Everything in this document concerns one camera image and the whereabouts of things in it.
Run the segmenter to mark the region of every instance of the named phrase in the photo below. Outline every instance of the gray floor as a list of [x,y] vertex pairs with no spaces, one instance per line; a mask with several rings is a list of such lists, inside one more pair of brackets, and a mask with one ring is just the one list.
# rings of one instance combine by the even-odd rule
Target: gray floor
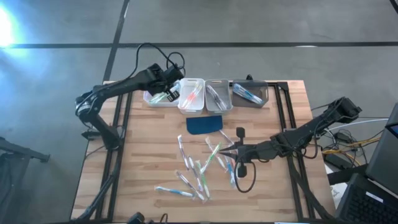
[[[15,43],[111,43],[122,4],[6,0],[0,7]],[[136,0],[121,42],[398,41],[397,21],[388,0]],[[174,50],[184,54],[188,77],[305,80],[313,107],[348,96],[362,116],[389,116],[398,101],[398,47],[165,49]],[[28,168],[18,222],[68,220],[87,145],[73,102],[102,81],[109,51],[0,49],[0,136],[51,154],[48,164]],[[119,49],[111,80],[127,76],[134,60],[134,49]],[[141,52],[140,68],[154,62],[164,60],[155,50]],[[383,125],[347,129],[364,139]],[[369,146],[366,155],[372,153]]]

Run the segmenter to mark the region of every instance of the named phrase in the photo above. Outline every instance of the wooden table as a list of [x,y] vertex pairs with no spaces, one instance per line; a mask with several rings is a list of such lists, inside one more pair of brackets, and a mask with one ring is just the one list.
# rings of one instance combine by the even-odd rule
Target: wooden table
[[[312,119],[304,82],[288,83],[296,123],[301,126]],[[141,212],[147,220],[153,219],[156,222],[163,213],[169,214],[169,222],[272,222],[297,219],[286,158],[278,157],[266,164],[255,162],[257,181],[254,188],[246,194],[241,194],[230,186],[229,175],[215,160],[206,171],[211,194],[211,200],[206,203],[168,192],[156,192],[155,186],[189,192],[189,188],[176,178],[175,170],[180,170],[196,185],[193,174],[186,171],[180,155],[177,143],[179,134],[182,134],[186,155],[191,155],[194,160],[204,163],[210,151],[205,144],[205,134],[191,135],[187,132],[187,116],[182,115],[178,108],[148,107],[143,102],[142,94],[141,91],[133,94],[114,222],[125,222],[136,212]],[[270,90],[269,95],[269,102],[262,109],[233,108],[229,115],[223,116],[223,131],[237,141],[235,129],[244,127],[245,143],[248,144],[265,141],[280,132],[274,91]],[[282,101],[287,114],[283,93]],[[103,105],[100,115],[107,123],[113,120],[115,105],[116,98],[109,99]],[[224,147],[228,145],[220,133],[211,133],[209,136],[213,144],[221,141]],[[87,153],[102,144],[102,141],[90,142]],[[309,148],[308,155],[312,154],[313,149]],[[72,217],[79,216],[98,193],[105,155],[105,150],[101,150],[85,161]],[[322,157],[305,159],[305,166],[311,190],[320,203],[334,214],[335,208]],[[252,168],[248,166],[248,176],[239,180],[241,188],[248,188],[251,181]],[[302,193],[301,199],[306,213]],[[104,206],[104,216],[108,210],[107,204],[108,201]]]

